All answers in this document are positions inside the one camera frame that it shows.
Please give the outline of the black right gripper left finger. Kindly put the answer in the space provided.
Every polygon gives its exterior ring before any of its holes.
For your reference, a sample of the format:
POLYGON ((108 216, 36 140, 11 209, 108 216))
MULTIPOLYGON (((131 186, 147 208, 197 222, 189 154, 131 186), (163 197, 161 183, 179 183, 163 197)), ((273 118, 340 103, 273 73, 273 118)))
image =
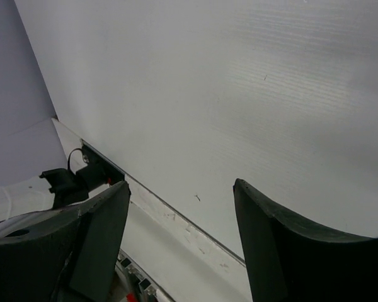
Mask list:
POLYGON ((0 236, 0 301, 106 301, 129 200, 120 181, 0 236))

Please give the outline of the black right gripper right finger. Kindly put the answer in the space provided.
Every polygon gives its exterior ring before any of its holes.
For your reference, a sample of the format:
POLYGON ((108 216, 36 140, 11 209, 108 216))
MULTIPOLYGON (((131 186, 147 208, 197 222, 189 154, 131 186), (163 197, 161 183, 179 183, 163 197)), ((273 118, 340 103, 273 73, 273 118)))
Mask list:
POLYGON ((378 301, 378 238, 316 223, 242 179, 233 192, 253 301, 378 301))

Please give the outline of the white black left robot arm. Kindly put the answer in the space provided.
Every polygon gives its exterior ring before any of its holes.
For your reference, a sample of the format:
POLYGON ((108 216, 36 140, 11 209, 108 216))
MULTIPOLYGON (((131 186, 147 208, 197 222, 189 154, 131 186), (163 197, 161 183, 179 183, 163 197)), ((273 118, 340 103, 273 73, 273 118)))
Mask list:
POLYGON ((66 207, 89 200, 104 191, 110 182, 111 178, 105 176, 96 182, 86 197, 70 194, 64 203, 58 202, 56 194, 50 192, 50 183, 38 176, 0 186, 0 238, 46 220, 66 207))

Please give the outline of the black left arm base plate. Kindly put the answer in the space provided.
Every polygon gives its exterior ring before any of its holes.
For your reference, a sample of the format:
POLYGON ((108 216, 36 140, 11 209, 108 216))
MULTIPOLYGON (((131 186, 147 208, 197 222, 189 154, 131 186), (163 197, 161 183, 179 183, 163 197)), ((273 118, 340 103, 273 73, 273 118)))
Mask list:
POLYGON ((79 169, 76 172, 76 177, 88 191, 93 191, 103 184, 109 184, 112 186, 125 180, 125 173, 123 170, 84 140, 82 140, 81 151, 83 161, 87 166, 79 169))

